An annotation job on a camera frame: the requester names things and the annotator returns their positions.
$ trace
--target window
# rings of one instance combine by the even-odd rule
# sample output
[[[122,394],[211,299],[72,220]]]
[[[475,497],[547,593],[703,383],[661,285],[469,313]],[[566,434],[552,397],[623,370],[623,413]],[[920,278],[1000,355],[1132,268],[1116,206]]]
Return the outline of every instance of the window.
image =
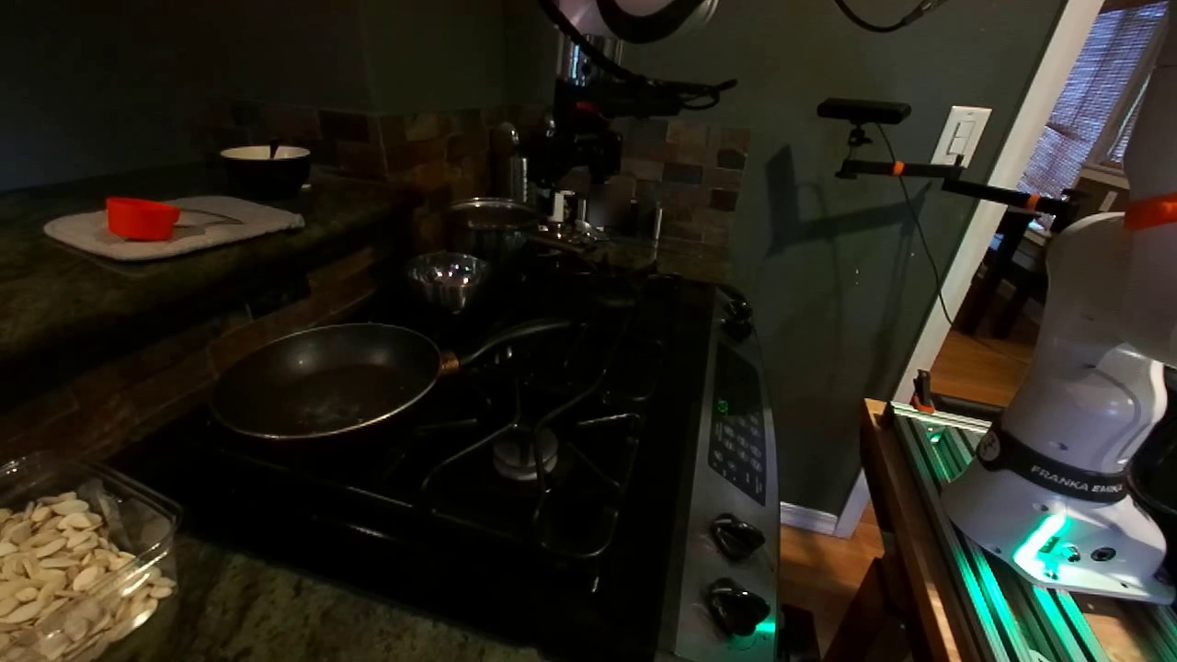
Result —
[[[1103,170],[1122,166],[1161,21],[1168,2],[1106,2],[1033,147],[1023,175],[1025,191],[1060,195],[1078,179],[1085,163]]]

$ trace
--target wooden surface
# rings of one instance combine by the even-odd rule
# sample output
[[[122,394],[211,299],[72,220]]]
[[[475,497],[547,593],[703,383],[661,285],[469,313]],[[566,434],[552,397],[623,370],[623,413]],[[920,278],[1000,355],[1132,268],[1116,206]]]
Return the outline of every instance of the wooden surface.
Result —
[[[868,566],[884,555],[875,510],[850,535],[779,529],[779,603],[812,615],[818,652],[828,652]]]
[[[865,402],[860,413],[860,451],[871,483],[881,529],[886,535],[884,573],[910,593],[902,618],[913,630],[913,647],[920,659],[990,659],[982,641],[971,630],[967,603],[942,562],[942,540],[930,529],[930,515],[913,488],[920,477],[905,462],[902,447],[886,434],[884,402]]]
[[[894,573],[884,557],[871,557],[868,576],[854,593],[835,644],[826,652],[828,662],[894,662],[910,659],[910,626],[899,618]]]
[[[954,331],[938,359],[930,363],[930,388],[942,397],[980,402],[1005,409],[1032,366],[1033,337],[962,334]]]

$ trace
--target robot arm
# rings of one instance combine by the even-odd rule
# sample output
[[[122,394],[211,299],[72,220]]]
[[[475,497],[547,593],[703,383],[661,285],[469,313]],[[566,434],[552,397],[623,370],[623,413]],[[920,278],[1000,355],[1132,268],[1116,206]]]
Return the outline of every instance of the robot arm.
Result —
[[[544,141],[530,147],[533,182],[556,195],[571,170],[588,170],[585,213],[593,240],[604,231],[604,179],[623,166],[616,117],[707,111],[735,81],[687,84],[627,70],[611,51],[618,39],[651,43],[709,21],[719,0],[537,0],[561,28],[556,104]]]
[[[1171,603],[1168,535],[1127,469],[1168,413],[1177,363],[1177,18],[1168,18],[1127,171],[1127,213],[1049,244],[1032,376],[942,491],[963,535],[1036,583]]]

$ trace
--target glass dish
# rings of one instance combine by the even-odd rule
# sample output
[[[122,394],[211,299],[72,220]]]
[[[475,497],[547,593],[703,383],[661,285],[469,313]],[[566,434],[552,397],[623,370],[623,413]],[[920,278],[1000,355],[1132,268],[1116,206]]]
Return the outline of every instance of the glass dish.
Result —
[[[0,662],[100,659],[175,593],[177,507],[48,451],[0,462]]]

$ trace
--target white robot part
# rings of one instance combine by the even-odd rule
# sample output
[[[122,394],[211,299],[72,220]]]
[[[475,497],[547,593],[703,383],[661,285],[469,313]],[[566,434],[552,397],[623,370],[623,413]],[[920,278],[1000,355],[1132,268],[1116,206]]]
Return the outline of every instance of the white robot part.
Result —
[[[1171,603],[1168,535],[1122,483],[1168,413],[1161,363],[1120,331],[1127,258],[1122,213],[1055,236],[1032,376],[942,504],[1036,583]]]
[[[1168,535],[1127,469],[1177,363],[1177,16],[1132,128],[1132,203],[1049,244],[1032,376],[946,491],[963,535],[1036,583],[1175,603]]]
[[[616,0],[627,16],[633,18],[651,18],[680,0]],[[715,16],[719,0],[703,0],[694,7],[694,16],[683,21],[683,28],[693,27],[707,27]],[[561,0],[561,12],[585,32],[585,35],[601,35],[601,39],[616,39],[616,28],[606,27],[606,18],[601,16],[601,0]]]

